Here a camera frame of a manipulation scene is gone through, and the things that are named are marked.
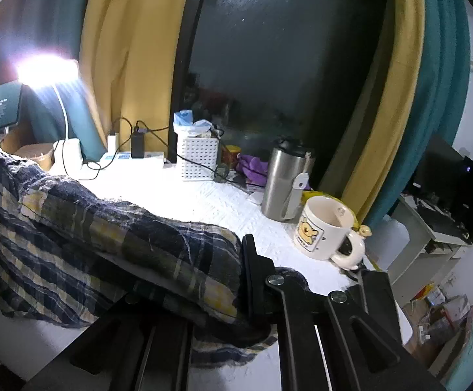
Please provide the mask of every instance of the window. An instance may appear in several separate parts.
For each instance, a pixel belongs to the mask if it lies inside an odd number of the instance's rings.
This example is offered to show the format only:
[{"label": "window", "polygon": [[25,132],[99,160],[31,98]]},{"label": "window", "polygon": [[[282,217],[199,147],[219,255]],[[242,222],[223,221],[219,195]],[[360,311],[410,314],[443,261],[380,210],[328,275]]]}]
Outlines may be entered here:
[{"label": "window", "polygon": [[365,82],[386,0],[203,0],[187,30],[195,3],[186,3],[177,58],[186,41],[190,57],[175,72],[173,110],[212,118],[224,143],[264,161],[276,137],[303,139],[321,177]]}]

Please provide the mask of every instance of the mug handle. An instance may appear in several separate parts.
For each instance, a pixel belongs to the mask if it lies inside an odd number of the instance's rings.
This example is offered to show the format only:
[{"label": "mug handle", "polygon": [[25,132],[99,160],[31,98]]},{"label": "mug handle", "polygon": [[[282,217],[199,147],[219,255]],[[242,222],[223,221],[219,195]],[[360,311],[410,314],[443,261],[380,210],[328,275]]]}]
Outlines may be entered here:
[{"label": "mug handle", "polygon": [[363,260],[363,256],[365,255],[365,241],[363,237],[355,231],[350,231],[347,237],[352,245],[350,255],[345,256],[340,253],[335,253],[331,256],[331,260],[342,269],[355,270],[358,269],[357,264]]}]

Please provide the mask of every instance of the yellow object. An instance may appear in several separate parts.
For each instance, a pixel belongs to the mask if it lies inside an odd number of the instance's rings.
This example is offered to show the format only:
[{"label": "yellow object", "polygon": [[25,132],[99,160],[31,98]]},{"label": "yellow object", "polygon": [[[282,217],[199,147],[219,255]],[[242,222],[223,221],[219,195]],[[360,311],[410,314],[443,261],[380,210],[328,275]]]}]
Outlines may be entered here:
[{"label": "yellow object", "polygon": [[[315,197],[315,196],[326,196],[326,197],[329,197],[329,198],[332,198],[336,201],[339,201],[341,204],[347,206],[343,201],[341,201],[339,198],[336,198],[334,197],[333,195],[330,195],[330,194],[326,194],[324,192],[321,192],[321,191],[303,191],[302,192],[302,205],[305,205],[305,203],[307,203],[307,200],[311,197]],[[358,222],[358,219],[356,218],[356,214],[353,210],[350,210],[350,212],[352,213],[352,215],[354,216],[354,225],[352,226],[352,229],[354,229],[355,231],[357,231],[358,229],[360,229],[360,223]],[[365,226],[366,228],[368,228],[368,230],[370,231],[370,228],[366,225],[361,225],[361,227]]]},{"label": "yellow object", "polygon": [[360,227],[358,228],[358,234],[362,236],[363,238],[372,237],[372,231],[365,224],[360,225]]},{"label": "yellow object", "polygon": [[[92,118],[105,142],[124,116],[158,129],[169,124],[178,33],[186,0],[88,0],[79,66]],[[121,122],[120,141],[129,137]],[[161,133],[167,140],[167,131]],[[155,137],[146,148],[167,149]]]},{"label": "yellow object", "polygon": [[430,291],[432,291],[436,287],[435,283],[431,282],[426,284],[420,292],[418,292],[412,300],[422,300],[425,298],[428,294],[430,294]]},{"label": "yellow object", "polygon": [[373,61],[347,129],[329,163],[318,190],[341,197],[372,130],[383,94],[394,44],[394,0],[387,0]]},{"label": "yellow object", "polygon": [[225,148],[228,149],[229,152],[242,152],[242,149],[237,145],[226,145]]},{"label": "yellow object", "polygon": [[371,260],[371,258],[367,255],[367,258],[368,258],[368,261],[370,263],[372,263],[372,265],[374,266],[374,269],[377,270],[378,272],[383,272],[383,269],[381,269],[376,262],[374,262],[373,260]]},{"label": "yellow object", "polygon": [[408,120],[420,70],[425,0],[395,0],[394,45],[373,128],[342,200],[361,222],[392,165]]}]

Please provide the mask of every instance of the plaid blanket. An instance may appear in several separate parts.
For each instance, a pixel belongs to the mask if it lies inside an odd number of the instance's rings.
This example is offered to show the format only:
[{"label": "plaid blanket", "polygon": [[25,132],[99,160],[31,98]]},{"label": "plaid blanket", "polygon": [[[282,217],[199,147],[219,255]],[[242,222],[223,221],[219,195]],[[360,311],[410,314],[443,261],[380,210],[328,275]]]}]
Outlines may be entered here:
[{"label": "plaid blanket", "polygon": [[[135,277],[112,260],[142,266],[159,280]],[[241,275],[233,232],[99,199],[77,181],[0,149],[4,315],[82,327],[134,291],[199,327],[197,365],[243,364],[276,337],[250,325]]]}]

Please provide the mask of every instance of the coffee mug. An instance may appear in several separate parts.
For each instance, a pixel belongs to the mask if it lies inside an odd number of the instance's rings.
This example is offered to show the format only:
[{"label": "coffee mug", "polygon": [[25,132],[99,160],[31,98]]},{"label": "coffee mug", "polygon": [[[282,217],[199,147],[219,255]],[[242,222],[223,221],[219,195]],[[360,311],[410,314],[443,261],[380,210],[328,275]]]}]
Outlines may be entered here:
[{"label": "coffee mug", "polygon": [[[307,200],[294,231],[294,244],[306,256],[331,259],[343,269],[357,269],[365,255],[363,236],[353,231],[354,214],[339,200],[318,195]],[[338,248],[348,238],[352,252],[346,256]]]}]

